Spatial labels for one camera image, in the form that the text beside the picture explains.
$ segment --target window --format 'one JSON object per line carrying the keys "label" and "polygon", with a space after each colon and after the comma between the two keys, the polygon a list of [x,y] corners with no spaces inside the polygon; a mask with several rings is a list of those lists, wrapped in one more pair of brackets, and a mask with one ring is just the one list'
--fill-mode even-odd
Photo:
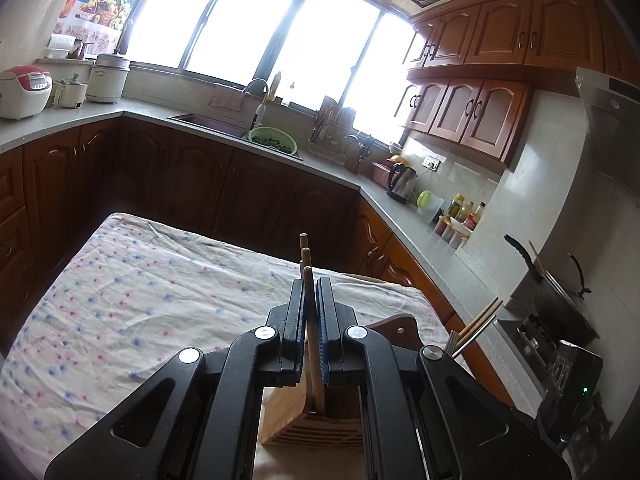
{"label": "window", "polygon": [[147,0],[134,17],[127,57],[177,68],[209,0]]}
{"label": "window", "polygon": [[292,0],[218,0],[187,70],[248,83]]}
{"label": "window", "polygon": [[344,106],[357,110],[353,127],[385,144],[398,142],[403,117],[394,117],[407,86],[402,58],[414,36],[405,20],[385,14],[356,73]]}
{"label": "window", "polygon": [[340,100],[379,13],[364,0],[306,0],[271,74],[282,72],[283,100],[312,110]]}
{"label": "window", "polygon": [[367,0],[146,0],[129,33],[133,61],[237,86],[282,72],[283,101],[316,110],[328,95],[356,110],[357,130],[402,135],[393,115],[414,32]]}

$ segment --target gray countertop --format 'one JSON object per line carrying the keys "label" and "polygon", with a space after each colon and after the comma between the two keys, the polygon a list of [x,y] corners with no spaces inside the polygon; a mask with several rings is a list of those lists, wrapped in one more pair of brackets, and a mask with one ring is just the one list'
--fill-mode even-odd
{"label": "gray countertop", "polygon": [[[126,98],[117,104],[85,102],[78,109],[51,108],[21,121],[0,120],[0,153],[55,132],[121,115],[203,137],[213,137],[217,142],[278,160],[359,190],[360,195],[379,213],[420,263],[463,321],[469,322],[494,298],[480,278],[457,256],[456,251],[435,235],[433,227],[416,213],[415,206],[395,202],[386,195],[383,188],[368,178],[349,173],[343,167],[315,158],[303,150],[303,160],[297,160],[255,144],[167,118],[181,113],[184,112]],[[542,397],[503,335],[491,326],[478,338],[478,343],[516,407],[534,415]]]}

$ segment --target wooden knife block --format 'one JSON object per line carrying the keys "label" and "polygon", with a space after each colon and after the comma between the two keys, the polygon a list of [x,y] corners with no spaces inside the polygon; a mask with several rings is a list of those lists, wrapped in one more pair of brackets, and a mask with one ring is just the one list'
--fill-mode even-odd
{"label": "wooden knife block", "polygon": [[[418,351],[423,344],[413,316],[397,314],[369,325],[391,344]],[[274,390],[264,405],[264,420],[258,440],[264,446],[313,448],[362,448],[360,401],[356,386],[325,387],[326,416],[313,412],[314,394],[305,360],[300,382],[292,388]]]}

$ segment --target fruit poster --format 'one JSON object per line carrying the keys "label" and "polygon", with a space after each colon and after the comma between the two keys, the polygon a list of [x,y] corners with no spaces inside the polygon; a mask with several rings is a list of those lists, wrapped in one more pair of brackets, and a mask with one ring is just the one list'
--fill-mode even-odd
{"label": "fruit poster", "polygon": [[137,0],[66,0],[53,32],[87,43],[90,55],[113,52]]}

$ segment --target dish rack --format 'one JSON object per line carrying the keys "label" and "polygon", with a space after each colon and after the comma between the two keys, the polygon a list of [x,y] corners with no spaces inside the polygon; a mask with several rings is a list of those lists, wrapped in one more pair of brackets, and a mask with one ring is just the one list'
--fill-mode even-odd
{"label": "dish rack", "polygon": [[356,110],[342,108],[333,99],[325,97],[309,137],[309,152],[344,166],[350,146],[348,137],[352,134],[355,117]]}

